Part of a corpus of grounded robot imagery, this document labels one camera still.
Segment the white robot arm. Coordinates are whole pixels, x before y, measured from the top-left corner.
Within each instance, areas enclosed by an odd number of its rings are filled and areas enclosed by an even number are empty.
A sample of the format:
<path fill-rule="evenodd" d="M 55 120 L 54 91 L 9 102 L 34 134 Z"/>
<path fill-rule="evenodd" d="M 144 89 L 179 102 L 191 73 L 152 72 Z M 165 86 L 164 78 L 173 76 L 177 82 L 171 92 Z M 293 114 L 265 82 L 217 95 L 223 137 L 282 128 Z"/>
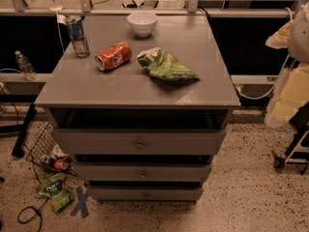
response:
<path fill-rule="evenodd" d="M 279 128 L 309 102 L 309 2 L 267 39 L 266 46 L 288 49 L 265 116 L 268 127 Z"/>

